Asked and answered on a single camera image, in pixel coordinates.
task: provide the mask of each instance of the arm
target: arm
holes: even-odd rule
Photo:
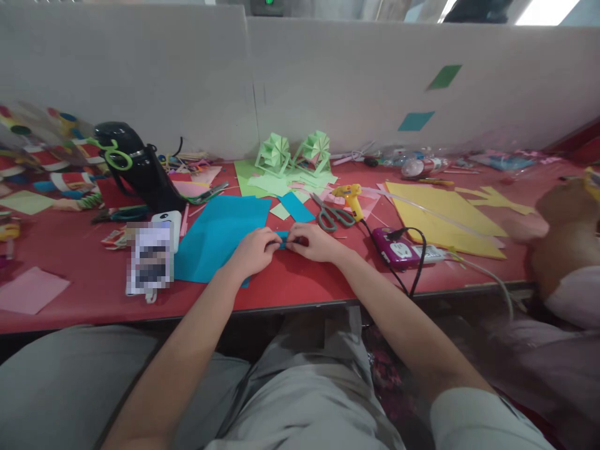
[[[536,204],[550,225],[532,255],[540,294],[547,299],[561,279],[577,269],[600,266],[596,224],[598,202],[585,190],[583,180],[554,187]]]
[[[307,245],[293,243],[299,238],[307,240]],[[494,392],[425,313],[356,252],[309,224],[295,224],[286,247],[313,261],[337,266],[430,401],[456,387]]]
[[[242,240],[137,382],[103,449],[169,447],[231,315],[240,285],[271,262],[279,243],[281,238],[269,228]]]

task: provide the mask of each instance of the hand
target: hand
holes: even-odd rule
[[[550,226],[579,223],[596,227],[600,204],[586,191],[584,183],[573,179],[554,186],[537,201],[536,209]]]
[[[295,223],[287,236],[286,248],[320,263],[336,264],[350,249],[318,225]]]
[[[242,239],[223,268],[244,280],[268,266],[281,243],[281,238],[271,228],[257,228]]]

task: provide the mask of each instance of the person's shirt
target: person's shirt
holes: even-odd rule
[[[553,447],[518,411],[480,389],[443,392],[431,408],[438,450],[540,450]],[[222,439],[206,449],[403,449],[373,391],[341,364],[288,369],[244,406]]]

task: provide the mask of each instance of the white sleeve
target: white sleeve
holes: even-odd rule
[[[500,397],[471,387],[442,392],[431,406],[437,450],[550,450],[531,421]]]

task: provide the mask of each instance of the forearm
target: forearm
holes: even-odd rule
[[[426,314],[358,254],[349,250],[335,264],[432,402],[459,386],[494,392]]]
[[[570,222],[551,226],[532,255],[540,294],[546,299],[569,273],[600,265],[596,224]]]
[[[104,449],[168,448],[231,315],[243,280],[216,273],[137,382]]]

